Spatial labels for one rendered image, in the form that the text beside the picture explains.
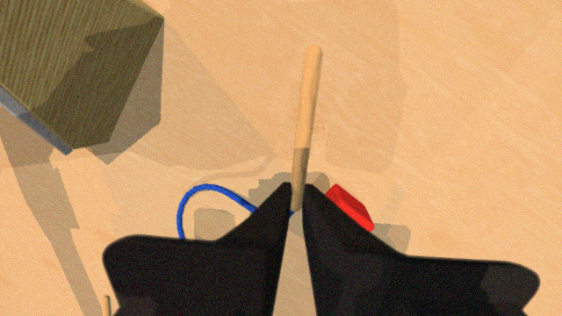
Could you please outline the blue string with wooden stick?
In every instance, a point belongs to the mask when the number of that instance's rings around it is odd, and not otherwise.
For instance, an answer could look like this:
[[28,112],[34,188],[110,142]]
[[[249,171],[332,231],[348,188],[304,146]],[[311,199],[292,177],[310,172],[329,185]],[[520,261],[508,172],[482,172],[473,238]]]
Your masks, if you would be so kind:
[[[304,54],[302,79],[299,95],[299,110],[295,135],[295,144],[292,160],[292,202],[290,217],[302,208],[304,189],[306,184],[306,173],[310,154],[313,134],[313,122],[316,110],[317,96],[321,78],[322,51],[317,45],[308,47]],[[185,203],[198,191],[214,190],[228,198],[249,212],[254,212],[257,207],[236,195],[232,191],[216,184],[201,184],[193,187],[181,199],[177,211],[177,231],[179,239],[185,239],[182,213]]]

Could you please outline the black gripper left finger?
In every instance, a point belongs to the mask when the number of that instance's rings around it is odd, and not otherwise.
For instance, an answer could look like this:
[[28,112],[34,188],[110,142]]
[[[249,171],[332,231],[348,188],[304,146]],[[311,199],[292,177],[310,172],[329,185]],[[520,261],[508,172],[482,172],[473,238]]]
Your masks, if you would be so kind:
[[140,298],[272,316],[291,202],[292,184],[282,182],[215,241],[135,234],[108,244],[102,264],[119,305]]

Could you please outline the tan wooden stick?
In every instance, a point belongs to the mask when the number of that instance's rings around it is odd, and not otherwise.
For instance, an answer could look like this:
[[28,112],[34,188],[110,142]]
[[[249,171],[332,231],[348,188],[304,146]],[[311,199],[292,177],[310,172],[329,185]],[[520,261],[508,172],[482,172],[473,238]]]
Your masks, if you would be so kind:
[[101,298],[103,316],[111,316],[111,305],[108,296],[103,296]]

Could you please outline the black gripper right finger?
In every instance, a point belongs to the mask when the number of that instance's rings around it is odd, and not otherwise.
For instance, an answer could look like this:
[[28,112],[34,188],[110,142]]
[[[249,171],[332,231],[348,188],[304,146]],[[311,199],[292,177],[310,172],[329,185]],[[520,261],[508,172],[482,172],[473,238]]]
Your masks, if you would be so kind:
[[400,253],[306,183],[302,225],[317,316],[393,316],[407,299],[514,303],[540,277],[516,262]]

